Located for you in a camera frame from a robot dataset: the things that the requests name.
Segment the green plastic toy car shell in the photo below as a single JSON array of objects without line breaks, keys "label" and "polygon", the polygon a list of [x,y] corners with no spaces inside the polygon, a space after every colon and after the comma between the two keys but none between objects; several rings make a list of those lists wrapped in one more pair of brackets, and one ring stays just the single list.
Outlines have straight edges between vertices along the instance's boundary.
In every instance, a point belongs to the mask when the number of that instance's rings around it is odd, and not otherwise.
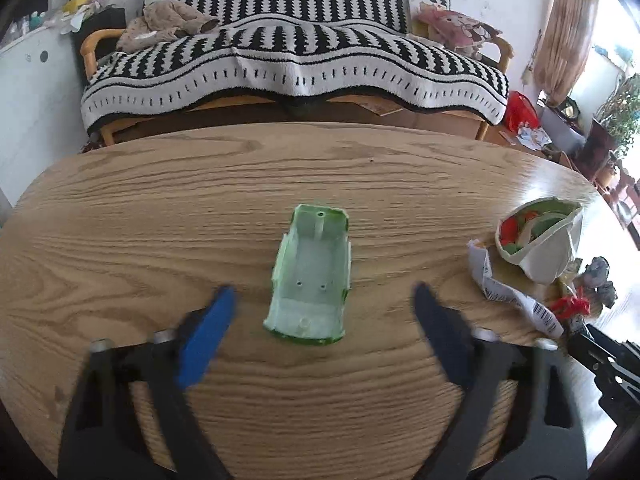
[{"label": "green plastic toy car shell", "polygon": [[314,346],[344,337],[352,270],[348,228],[343,209],[295,207],[271,273],[270,307],[262,322],[268,332]]}]

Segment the red plastic bag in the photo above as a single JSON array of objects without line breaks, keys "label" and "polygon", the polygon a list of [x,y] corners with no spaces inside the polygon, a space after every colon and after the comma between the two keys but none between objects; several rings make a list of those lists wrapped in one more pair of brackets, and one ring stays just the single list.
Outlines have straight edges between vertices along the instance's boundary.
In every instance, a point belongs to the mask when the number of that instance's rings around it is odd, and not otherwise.
[{"label": "red plastic bag", "polygon": [[503,123],[513,134],[517,134],[521,127],[532,129],[540,127],[540,120],[532,102],[518,91],[509,92]]}]

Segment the beige knitted garment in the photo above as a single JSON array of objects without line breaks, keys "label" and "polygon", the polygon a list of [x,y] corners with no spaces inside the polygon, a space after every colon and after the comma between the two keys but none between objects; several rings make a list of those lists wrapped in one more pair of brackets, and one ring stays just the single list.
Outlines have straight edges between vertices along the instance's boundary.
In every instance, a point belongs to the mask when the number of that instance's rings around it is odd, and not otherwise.
[{"label": "beige knitted garment", "polygon": [[173,42],[186,36],[214,32],[221,19],[205,14],[179,0],[157,0],[132,20],[116,44],[116,50],[134,53],[163,42]]}]

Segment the black white striped sofa blanket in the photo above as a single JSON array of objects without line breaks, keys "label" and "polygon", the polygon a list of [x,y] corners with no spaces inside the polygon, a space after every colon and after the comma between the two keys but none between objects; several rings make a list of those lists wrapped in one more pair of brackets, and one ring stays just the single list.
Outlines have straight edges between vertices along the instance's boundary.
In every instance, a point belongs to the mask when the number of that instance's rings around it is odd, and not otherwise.
[{"label": "black white striped sofa blanket", "polygon": [[411,35],[411,3],[449,0],[177,1],[213,16],[218,27],[113,55],[82,94],[88,130],[226,94],[373,93],[420,112],[468,110],[491,125],[506,114],[509,81],[501,70]]}]

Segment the white barcode paper strip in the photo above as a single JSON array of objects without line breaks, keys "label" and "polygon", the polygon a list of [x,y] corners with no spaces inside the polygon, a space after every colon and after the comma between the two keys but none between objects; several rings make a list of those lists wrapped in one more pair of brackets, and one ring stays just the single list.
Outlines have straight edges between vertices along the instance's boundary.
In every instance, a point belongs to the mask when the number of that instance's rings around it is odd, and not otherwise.
[{"label": "white barcode paper strip", "polygon": [[469,269],[473,281],[486,299],[517,307],[538,332],[551,339],[560,339],[564,328],[555,315],[538,300],[494,278],[489,252],[478,240],[468,243]]}]

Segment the pink cartoon cushion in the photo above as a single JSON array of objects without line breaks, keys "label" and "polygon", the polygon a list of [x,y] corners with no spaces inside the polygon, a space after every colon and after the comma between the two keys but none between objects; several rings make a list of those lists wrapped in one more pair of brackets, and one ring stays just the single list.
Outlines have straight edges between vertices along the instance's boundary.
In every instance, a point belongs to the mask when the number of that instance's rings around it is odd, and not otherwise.
[{"label": "pink cartoon cushion", "polygon": [[451,51],[480,60],[480,49],[502,31],[491,25],[449,10],[436,3],[421,2],[416,19],[427,28],[426,38]]}]

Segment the patterned beige curtain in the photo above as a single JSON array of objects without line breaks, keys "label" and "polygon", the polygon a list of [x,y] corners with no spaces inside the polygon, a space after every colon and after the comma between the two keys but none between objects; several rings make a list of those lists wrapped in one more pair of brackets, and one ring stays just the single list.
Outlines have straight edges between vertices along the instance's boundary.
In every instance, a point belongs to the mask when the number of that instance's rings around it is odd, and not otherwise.
[{"label": "patterned beige curtain", "polygon": [[551,106],[570,94],[586,66],[599,0],[553,0],[534,63],[534,81]]}]

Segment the potted green plant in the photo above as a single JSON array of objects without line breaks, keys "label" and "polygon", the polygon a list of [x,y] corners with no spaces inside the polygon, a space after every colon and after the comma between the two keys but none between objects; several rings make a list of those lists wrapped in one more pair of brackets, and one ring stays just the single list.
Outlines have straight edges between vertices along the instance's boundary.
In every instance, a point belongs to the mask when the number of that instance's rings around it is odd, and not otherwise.
[{"label": "potted green plant", "polygon": [[616,142],[615,154],[625,157],[639,135],[640,74],[626,79],[597,110],[596,121]]}]

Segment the white side cabinet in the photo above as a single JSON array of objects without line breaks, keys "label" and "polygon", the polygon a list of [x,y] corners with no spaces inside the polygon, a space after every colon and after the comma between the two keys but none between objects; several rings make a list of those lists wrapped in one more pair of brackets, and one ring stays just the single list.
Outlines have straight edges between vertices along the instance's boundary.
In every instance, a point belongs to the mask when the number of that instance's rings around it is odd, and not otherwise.
[{"label": "white side cabinet", "polygon": [[11,205],[44,170],[86,144],[83,88],[72,40],[54,28],[1,50],[1,191]]}]

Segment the wooden sofa frame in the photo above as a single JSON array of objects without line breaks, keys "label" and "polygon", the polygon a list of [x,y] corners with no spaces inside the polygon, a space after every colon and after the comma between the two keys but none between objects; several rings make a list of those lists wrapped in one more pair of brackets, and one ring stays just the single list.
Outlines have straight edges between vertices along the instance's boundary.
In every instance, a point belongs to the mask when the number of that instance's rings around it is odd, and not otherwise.
[{"label": "wooden sofa frame", "polygon": [[99,133],[105,146],[112,146],[116,143],[115,134],[124,128],[120,124],[124,118],[119,112],[104,110],[104,107],[111,102],[110,99],[103,98],[95,101],[93,96],[89,96],[89,93],[93,85],[93,78],[99,71],[99,59],[101,58],[98,55],[99,45],[109,41],[117,42],[124,32],[123,28],[104,28],[90,32],[79,49],[87,79],[87,85],[80,100],[81,119],[88,133]]}]

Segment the red plastic toy piece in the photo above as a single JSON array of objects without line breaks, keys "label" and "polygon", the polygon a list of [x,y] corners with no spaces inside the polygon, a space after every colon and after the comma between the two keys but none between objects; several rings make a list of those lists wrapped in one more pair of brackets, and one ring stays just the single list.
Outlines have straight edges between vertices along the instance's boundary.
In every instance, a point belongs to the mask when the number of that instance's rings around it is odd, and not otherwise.
[{"label": "red plastic toy piece", "polygon": [[549,310],[559,321],[568,321],[575,316],[589,316],[591,304],[584,296],[584,290],[580,288],[577,294],[570,294],[555,300]]}]

